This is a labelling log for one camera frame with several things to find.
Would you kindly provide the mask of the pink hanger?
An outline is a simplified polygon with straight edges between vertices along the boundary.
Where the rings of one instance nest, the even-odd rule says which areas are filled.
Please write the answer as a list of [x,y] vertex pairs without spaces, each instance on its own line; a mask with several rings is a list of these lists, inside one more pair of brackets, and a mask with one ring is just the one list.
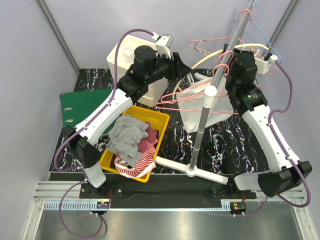
[[[221,63],[221,64],[218,64],[218,65],[212,70],[213,72],[214,72],[214,70],[217,69],[218,67],[225,66],[225,67],[227,68],[226,74],[227,74],[227,75],[229,74],[230,67],[229,67],[228,65],[230,64],[232,57],[234,57],[234,55],[235,55],[234,52],[233,52],[232,50],[229,50],[229,51],[226,51],[226,52],[224,52],[224,53],[221,53],[221,56],[219,57],[219,60],[218,60],[218,63],[219,63],[219,62],[220,62],[220,59],[221,59],[224,55],[229,54],[229,53],[232,54],[231,57],[230,57],[230,59],[229,59],[229,62],[228,62],[227,64],[222,64],[222,63]],[[189,88],[187,88],[187,89],[185,89],[185,90],[182,90],[182,91],[176,93],[176,95],[183,94],[183,93],[187,92],[187,91],[188,91],[189,89],[191,89],[191,88],[192,88],[192,87],[189,87]],[[199,100],[199,99],[202,99],[202,98],[201,98],[201,97],[196,98],[196,97],[197,97],[197,96],[200,96],[200,95],[202,95],[202,94],[204,94],[204,92],[198,92],[198,93],[196,93],[196,94],[193,94],[193,95],[191,95],[191,96],[187,96],[187,97],[184,97],[184,98],[181,98],[181,99],[176,99],[176,100],[164,100],[165,97],[173,96],[173,94],[170,93],[170,94],[167,94],[167,95],[162,96],[161,99],[160,99],[160,102],[158,102],[156,105],[159,105],[159,104],[174,104],[174,103],[176,103],[176,102]]]
[[[182,98],[192,96],[196,93],[203,92],[204,94],[198,95],[195,97],[195,98],[201,98],[201,99],[177,101],[173,104],[165,103],[165,104],[156,105],[157,104],[156,103],[155,107],[157,109],[169,110],[169,108],[167,107],[168,105],[175,105],[176,104],[177,105],[177,108],[175,109],[176,111],[199,113],[202,111],[202,104],[203,104],[203,100],[204,100],[204,96],[205,96],[205,88],[210,85],[211,80],[212,80],[212,77],[205,77],[202,80],[191,83],[189,86],[189,87],[191,87],[191,89],[189,89],[185,93],[175,95],[175,100],[180,100]],[[172,95],[167,96],[167,97],[164,97],[163,100],[164,101],[171,101],[172,97],[173,97]],[[231,106],[229,99],[228,99],[228,94],[225,90],[223,90],[223,89],[217,90],[217,94],[214,97],[214,100],[213,100],[213,103],[210,107],[209,112],[212,114],[236,115],[236,113],[232,109],[232,106]]]
[[[210,42],[213,42],[213,41],[229,40],[231,38],[232,38],[231,36],[225,36],[225,37],[210,38],[210,39],[190,40],[189,41],[189,46],[192,47],[196,52],[203,53],[204,57],[205,57],[205,56],[207,56],[207,55],[209,55],[209,54],[211,54],[213,52],[210,52],[210,51],[207,51],[205,49],[202,49],[202,48],[198,47],[198,44],[205,44],[205,43],[210,43]],[[239,39],[239,43],[237,45],[240,45],[240,44],[245,44],[245,42],[242,39]],[[262,49],[260,47],[238,48],[237,50],[248,50],[248,51],[253,53],[255,58],[264,59],[264,60],[267,60],[270,57],[271,54],[275,55],[275,53],[273,53],[271,50],[264,50],[264,49]],[[221,56],[221,53],[218,54],[215,57],[218,57],[218,59],[221,60],[222,58],[220,59],[220,56]],[[270,68],[270,70],[266,73],[267,75],[269,75],[269,76],[278,75],[279,69],[276,67],[276,62],[277,61],[278,60],[276,60],[273,63],[273,65]]]

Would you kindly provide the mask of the pink hanger top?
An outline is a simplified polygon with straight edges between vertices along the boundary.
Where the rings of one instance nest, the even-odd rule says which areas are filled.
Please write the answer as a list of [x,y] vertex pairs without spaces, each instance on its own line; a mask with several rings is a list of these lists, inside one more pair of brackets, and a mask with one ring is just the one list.
[[[230,59],[229,59],[229,62],[228,62],[227,64],[222,64],[222,63],[221,63],[221,64],[218,64],[218,65],[212,70],[213,72],[214,72],[214,70],[217,69],[218,67],[225,66],[225,67],[227,68],[226,74],[227,74],[227,75],[229,74],[230,67],[229,67],[228,65],[230,64],[232,57],[234,57],[234,55],[235,55],[234,52],[233,52],[232,50],[229,50],[229,51],[226,51],[226,52],[224,52],[224,53],[221,53],[221,56],[219,57],[219,60],[218,60],[218,63],[219,63],[219,62],[220,62],[220,59],[221,59],[224,55],[229,54],[229,53],[232,54],[231,57],[230,57]],[[191,88],[192,88],[192,87],[189,87],[189,88],[187,88],[187,89],[185,89],[185,90],[182,90],[182,91],[176,93],[176,95],[183,94],[183,93],[187,92],[187,91],[188,91],[189,89],[191,89]],[[202,99],[202,98],[201,98],[201,97],[196,98],[196,97],[197,97],[197,96],[200,96],[200,95],[202,95],[202,94],[204,94],[204,92],[198,92],[198,93],[196,93],[196,94],[193,94],[193,95],[191,95],[191,96],[187,96],[187,97],[184,97],[184,98],[181,98],[181,99],[176,99],[176,100],[164,100],[165,97],[173,96],[173,94],[170,93],[170,94],[167,94],[167,95],[162,96],[161,99],[160,99],[160,102],[158,102],[156,105],[159,105],[159,104],[174,104],[174,103],[176,103],[176,102],[199,100],[199,99]]]

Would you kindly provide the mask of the maroon tank top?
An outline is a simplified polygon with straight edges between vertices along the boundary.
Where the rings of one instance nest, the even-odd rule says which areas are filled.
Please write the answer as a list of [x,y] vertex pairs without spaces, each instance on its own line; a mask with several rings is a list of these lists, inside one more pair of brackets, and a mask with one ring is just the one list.
[[147,122],[147,121],[146,121],[145,123],[148,125],[147,129],[145,130],[145,132],[147,133],[147,136],[144,137],[144,138],[137,144],[137,146],[138,146],[138,151],[139,151],[140,153],[142,153],[142,154],[148,149],[148,147],[149,147],[150,144],[155,145],[155,144],[158,143],[157,137],[158,137],[158,133],[159,133],[157,130],[155,130],[155,129],[153,129],[153,128],[151,127],[151,123],[150,123],[150,122]]

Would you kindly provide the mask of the light blue wire hanger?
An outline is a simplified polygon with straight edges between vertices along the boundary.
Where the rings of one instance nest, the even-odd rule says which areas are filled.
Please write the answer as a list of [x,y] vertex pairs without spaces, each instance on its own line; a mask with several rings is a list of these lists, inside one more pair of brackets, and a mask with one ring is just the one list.
[[[255,6],[255,8],[257,9],[257,2],[256,0],[253,1],[253,5]],[[267,39],[267,37],[264,35],[264,33],[262,32],[262,30],[259,28],[259,26],[257,25],[257,23],[252,19],[252,17],[250,17],[250,19],[248,21],[251,21],[253,22],[254,26],[256,27],[256,29],[259,31],[259,33],[261,34],[261,36],[264,38],[264,40],[266,41],[267,43],[267,47],[278,57],[278,61],[280,64],[282,64],[282,58],[281,56],[279,55],[279,53],[277,52],[277,50],[275,48],[273,48],[270,40]],[[238,21],[239,20],[234,20],[233,21],[233,24],[235,25],[235,27],[238,26]],[[247,32],[244,31],[244,33],[254,42],[254,43],[257,43]]]

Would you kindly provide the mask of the cream plastic hanger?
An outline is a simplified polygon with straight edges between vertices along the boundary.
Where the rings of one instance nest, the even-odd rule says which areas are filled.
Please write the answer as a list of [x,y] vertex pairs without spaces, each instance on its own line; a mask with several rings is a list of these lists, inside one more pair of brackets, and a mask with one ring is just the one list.
[[[244,43],[244,44],[238,44],[238,45],[235,45],[235,49],[240,49],[240,48],[251,48],[251,47],[258,47],[258,48],[262,48],[266,51],[269,51],[271,48],[270,47],[267,47],[261,43]],[[197,63],[195,63],[191,69],[194,70],[197,66],[199,66],[200,64],[202,64],[203,62],[205,62],[206,60],[212,58],[212,57],[215,57],[219,54],[221,54],[223,52],[223,49],[220,49],[220,50],[217,50],[215,52],[212,52],[210,53],[209,55],[205,56],[204,58],[202,58],[200,61],[198,61]],[[174,101],[175,100],[175,95],[177,94],[177,90],[179,89],[180,87],[180,84],[182,83],[182,81],[185,79],[186,77],[183,77],[181,78],[176,86],[174,87],[173,89],[173,92],[172,92],[172,100]]]

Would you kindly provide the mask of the grey sock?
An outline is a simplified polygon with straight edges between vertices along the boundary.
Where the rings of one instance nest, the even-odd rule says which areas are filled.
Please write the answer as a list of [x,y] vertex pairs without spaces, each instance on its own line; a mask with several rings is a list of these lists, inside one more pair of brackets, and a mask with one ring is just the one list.
[[120,116],[108,132],[109,142],[107,150],[119,157],[133,167],[141,158],[138,143],[148,136],[146,129],[148,125],[128,114]]

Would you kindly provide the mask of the red white striped tank top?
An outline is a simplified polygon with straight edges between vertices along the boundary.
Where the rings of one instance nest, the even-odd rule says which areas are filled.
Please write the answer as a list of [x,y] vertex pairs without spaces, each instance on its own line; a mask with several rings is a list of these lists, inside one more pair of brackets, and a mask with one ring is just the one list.
[[114,160],[115,169],[120,175],[130,179],[137,179],[147,175],[156,167],[154,154],[156,153],[157,144],[157,139],[153,142],[146,141],[146,151],[141,154],[141,158],[133,165],[133,167],[130,167],[117,153]]

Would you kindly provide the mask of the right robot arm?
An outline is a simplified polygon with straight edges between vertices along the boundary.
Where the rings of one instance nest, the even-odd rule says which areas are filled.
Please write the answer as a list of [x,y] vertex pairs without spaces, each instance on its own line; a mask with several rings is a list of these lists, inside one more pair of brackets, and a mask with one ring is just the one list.
[[250,51],[236,51],[226,76],[225,88],[233,109],[247,123],[268,162],[265,172],[241,173],[227,185],[228,195],[239,198],[245,190],[261,191],[269,198],[299,186],[312,172],[290,148],[262,91],[255,85],[258,66]]

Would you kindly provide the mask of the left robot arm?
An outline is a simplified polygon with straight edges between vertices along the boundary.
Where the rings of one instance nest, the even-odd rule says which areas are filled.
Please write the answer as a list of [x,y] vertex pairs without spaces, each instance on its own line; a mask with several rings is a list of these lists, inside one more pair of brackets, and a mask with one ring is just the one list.
[[145,95],[150,84],[163,78],[180,80],[191,71],[178,52],[166,54],[148,45],[140,45],[133,51],[133,63],[100,106],[76,127],[68,125],[63,128],[65,140],[62,147],[78,160],[95,197],[103,198],[108,193],[106,176],[99,164],[101,153],[95,148],[105,129]]

